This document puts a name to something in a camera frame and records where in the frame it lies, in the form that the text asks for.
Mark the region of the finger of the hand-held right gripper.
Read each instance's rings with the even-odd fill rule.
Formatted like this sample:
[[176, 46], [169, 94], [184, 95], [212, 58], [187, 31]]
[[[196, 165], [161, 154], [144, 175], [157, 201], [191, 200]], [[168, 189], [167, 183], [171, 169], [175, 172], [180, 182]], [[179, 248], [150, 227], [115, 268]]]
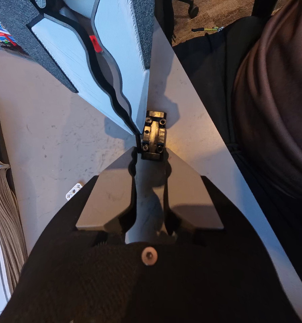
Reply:
[[127, 132], [140, 134], [103, 75], [85, 28], [61, 14], [43, 13], [31, 31], [85, 101]]
[[95, 1], [91, 23], [110, 65], [117, 97], [128, 106], [128, 116], [138, 134], [144, 130], [149, 68], [146, 68], [133, 1]]

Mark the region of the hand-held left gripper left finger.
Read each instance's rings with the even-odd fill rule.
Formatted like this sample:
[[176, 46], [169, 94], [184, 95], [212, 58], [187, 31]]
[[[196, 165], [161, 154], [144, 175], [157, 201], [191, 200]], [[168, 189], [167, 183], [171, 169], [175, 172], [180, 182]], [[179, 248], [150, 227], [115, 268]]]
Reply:
[[98, 176], [76, 223], [78, 230], [123, 235], [135, 223], [137, 148], [131, 147]]

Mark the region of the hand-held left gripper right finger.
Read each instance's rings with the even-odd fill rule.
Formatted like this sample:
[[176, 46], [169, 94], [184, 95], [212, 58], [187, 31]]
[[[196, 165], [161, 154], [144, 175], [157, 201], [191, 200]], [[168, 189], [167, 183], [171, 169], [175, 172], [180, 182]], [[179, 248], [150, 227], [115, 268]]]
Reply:
[[165, 151], [164, 225], [184, 230], [222, 230], [224, 225], [201, 175], [169, 148]]

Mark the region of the white curved frame brick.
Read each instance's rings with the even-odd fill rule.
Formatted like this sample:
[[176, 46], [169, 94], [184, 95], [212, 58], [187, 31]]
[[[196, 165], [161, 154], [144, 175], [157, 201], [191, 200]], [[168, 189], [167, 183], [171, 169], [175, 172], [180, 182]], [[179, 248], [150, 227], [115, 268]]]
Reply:
[[77, 183], [75, 186], [71, 188], [71, 190], [66, 194], [65, 198], [69, 201], [77, 192], [79, 192], [82, 188], [82, 184]]

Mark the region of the black brick plate assembly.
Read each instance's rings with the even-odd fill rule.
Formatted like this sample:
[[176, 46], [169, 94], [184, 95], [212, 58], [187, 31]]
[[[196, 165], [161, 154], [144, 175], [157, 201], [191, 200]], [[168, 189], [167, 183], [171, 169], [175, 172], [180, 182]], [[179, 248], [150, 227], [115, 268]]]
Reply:
[[161, 161], [163, 159], [165, 133], [166, 113], [147, 111], [141, 140], [142, 160]]

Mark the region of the grey desk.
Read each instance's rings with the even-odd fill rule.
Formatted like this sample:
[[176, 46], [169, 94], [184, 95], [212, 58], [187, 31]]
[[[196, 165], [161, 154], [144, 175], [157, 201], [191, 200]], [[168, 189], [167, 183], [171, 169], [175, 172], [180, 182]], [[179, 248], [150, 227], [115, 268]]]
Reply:
[[[249, 220], [302, 320], [302, 282], [157, 21], [148, 108], [167, 112], [166, 146]], [[134, 136], [42, 66], [2, 50], [0, 123], [28, 252], [66, 203], [70, 188], [86, 183], [135, 145]]]

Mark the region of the black office chair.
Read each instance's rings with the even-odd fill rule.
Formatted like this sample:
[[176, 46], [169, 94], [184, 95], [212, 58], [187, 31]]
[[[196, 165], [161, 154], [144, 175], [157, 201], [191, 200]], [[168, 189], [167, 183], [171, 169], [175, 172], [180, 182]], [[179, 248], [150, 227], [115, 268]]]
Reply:
[[198, 15], [199, 8], [198, 6], [194, 3], [194, 0], [178, 0], [179, 2], [187, 4], [188, 7], [188, 15], [190, 19], [195, 18]]

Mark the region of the person's black pants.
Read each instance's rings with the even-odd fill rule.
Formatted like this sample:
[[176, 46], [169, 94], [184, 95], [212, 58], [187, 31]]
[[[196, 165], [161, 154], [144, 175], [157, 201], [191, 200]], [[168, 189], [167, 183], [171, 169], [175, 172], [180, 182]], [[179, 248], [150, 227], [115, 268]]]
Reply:
[[281, 192], [255, 169], [239, 147], [232, 122], [231, 93], [237, 70], [267, 21], [244, 17], [173, 50], [302, 281], [302, 200]]

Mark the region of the open instruction booklet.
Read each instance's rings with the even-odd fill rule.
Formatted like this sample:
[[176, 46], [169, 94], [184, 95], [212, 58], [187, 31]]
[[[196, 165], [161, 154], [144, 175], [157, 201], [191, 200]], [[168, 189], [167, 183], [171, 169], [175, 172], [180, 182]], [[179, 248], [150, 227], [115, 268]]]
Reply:
[[7, 179], [9, 169], [10, 165], [0, 160], [0, 314], [28, 258], [19, 207]]

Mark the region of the person's brown shirt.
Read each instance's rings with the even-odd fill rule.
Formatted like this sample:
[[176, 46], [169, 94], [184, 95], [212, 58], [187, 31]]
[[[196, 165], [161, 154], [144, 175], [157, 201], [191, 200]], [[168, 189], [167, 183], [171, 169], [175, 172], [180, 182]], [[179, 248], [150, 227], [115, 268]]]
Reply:
[[232, 96], [238, 143], [277, 188], [302, 199], [302, 1], [266, 24]]

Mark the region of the black metal leg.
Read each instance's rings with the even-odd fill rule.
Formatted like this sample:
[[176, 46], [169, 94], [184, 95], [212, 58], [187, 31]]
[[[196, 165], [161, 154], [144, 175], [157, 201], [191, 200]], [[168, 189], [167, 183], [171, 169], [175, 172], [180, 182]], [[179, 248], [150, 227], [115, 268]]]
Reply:
[[272, 15], [278, 0], [255, 0], [251, 16], [265, 18]]

